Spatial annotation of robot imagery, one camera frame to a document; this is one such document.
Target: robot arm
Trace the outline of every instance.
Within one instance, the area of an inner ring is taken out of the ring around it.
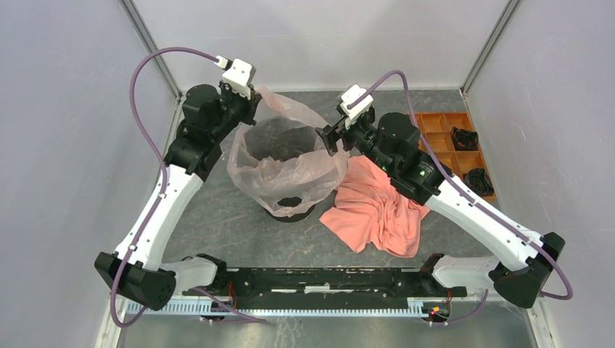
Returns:
[[[220,81],[220,93],[210,85],[195,86],[186,93],[186,101],[182,104],[184,119],[164,158],[168,187],[138,245],[132,244],[134,234],[159,197],[162,179],[124,240],[112,254],[101,252],[94,263],[111,287],[119,264],[131,249],[133,252],[121,275],[118,294],[153,310],[163,308],[174,294],[210,285],[222,264],[207,255],[162,263],[162,254],[181,214],[222,154],[220,142],[239,123],[254,124],[261,99],[251,84],[255,73],[252,65],[239,59],[229,61],[218,57],[218,60],[218,66],[226,70]]]
[[[555,233],[542,236],[513,221],[472,192],[442,165],[452,176],[453,183],[461,187],[471,200],[461,196],[438,171],[431,157],[418,149],[421,133],[407,115],[387,113],[375,128],[372,126],[375,114],[371,96],[352,109],[348,107],[365,92],[357,85],[344,92],[337,107],[342,118],[333,126],[317,130],[329,154],[337,151],[339,139],[344,150],[358,149],[387,173],[400,194],[452,220],[494,254],[493,257],[461,259],[434,255],[426,267],[432,269],[433,277],[441,285],[447,288],[495,288],[509,302],[530,308],[553,268],[529,244],[533,242],[557,260],[564,240]],[[527,241],[521,240],[477,205],[486,207],[493,215],[515,226]]]

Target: metal pole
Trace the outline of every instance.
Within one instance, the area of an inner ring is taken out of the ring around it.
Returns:
[[[149,32],[149,30],[147,30],[147,26],[145,25],[143,18],[139,14],[139,11],[137,10],[134,1],[120,0],[120,4],[126,11],[128,19],[133,24],[133,27],[135,28],[137,34],[139,35],[139,38],[143,42],[143,45],[145,45],[145,49],[147,50],[147,52],[152,53],[154,51],[157,51],[158,46],[154,42],[152,34]],[[154,58],[154,63],[156,64],[156,68],[158,69],[158,71],[160,71],[160,74],[165,80],[165,83],[172,95],[174,95],[175,98],[181,97],[181,89],[173,78],[173,75],[171,74],[171,71],[169,70],[169,67],[167,66],[167,63],[165,63],[164,59],[158,56]]]
[[[515,11],[517,10],[517,7],[519,6],[521,2],[522,0],[508,0],[508,3],[506,4],[506,6],[504,7],[504,10],[502,11],[502,14],[500,14],[500,18],[498,18],[498,21],[495,23],[495,27],[493,27],[493,30],[491,30],[491,34],[489,34],[489,38],[487,39],[487,42],[485,42],[484,46],[482,47],[482,50],[479,56],[476,58],[474,65],[472,65],[472,68],[470,69],[470,73],[468,74],[468,77],[466,78],[466,80],[463,82],[463,85],[461,86],[461,93],[463,95],[467,94],[470,88],[472,87],[472,85],[474,84],[474,81],[476,80],[476,77],[482,70],[484,63],[487,61],[487,59],[491,55],[493,48],[500,40],[502,33],[504,32],[504,30],[506,29],[506,26],[508,25],[508,22],[510,21],[511,17],[515,13]]]

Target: clear plastic bag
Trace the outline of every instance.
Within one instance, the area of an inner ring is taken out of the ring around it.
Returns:
[[[266,88],[258,92],[257,124],[239,126],[226,169],[273,216],[305,213],[342,182],[350,154],[340,141],[340,151],[329,156],[315,132],[327,122],[312,109]],[[294,202],[285,204],[289,199]]]

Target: gray floor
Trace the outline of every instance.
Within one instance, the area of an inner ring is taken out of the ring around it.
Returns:
[[[334,110],[339,92],[285,95],[308,105],[330,123],[339,119]],[[412,95],[416,112],[465,111],[457,91],[414,91]],[[380,91],[373,96],[377,115],[406,112],[408,109],[401,91]],[[306,220],[298,223],[277,222],[267,216],[260,205],[240,192],[229,178],[226,160],[233,137],[231,134],[222,143],[223,158],[179,220],[168,242],[165,262],[204,252],[235,267],[418,267],[433,252],[457,257],[489,254],[486,248],[458,226],[434,212],[423,220],[416,257],[394,257],[372,245],[356,254],[318,220],[333,206],[333,194],[317,204]]]
[[[453,318],[475,305],[454,302]],[[267,319],[269,324],[209,325],[188,316],[144,315],[123,330],[118,348],[537,347],[527,312],[493,302],[476,317],[446,328],[429,328],[416,318]]]

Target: pink cloth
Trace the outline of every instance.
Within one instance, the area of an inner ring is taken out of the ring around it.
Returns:
[[[355,252],[373,243],[395,256],[414,257],[421,220],[428,212],[395,191],[387,174],[360,156],[348,160],[335,207],[321,216],[321,222]]]

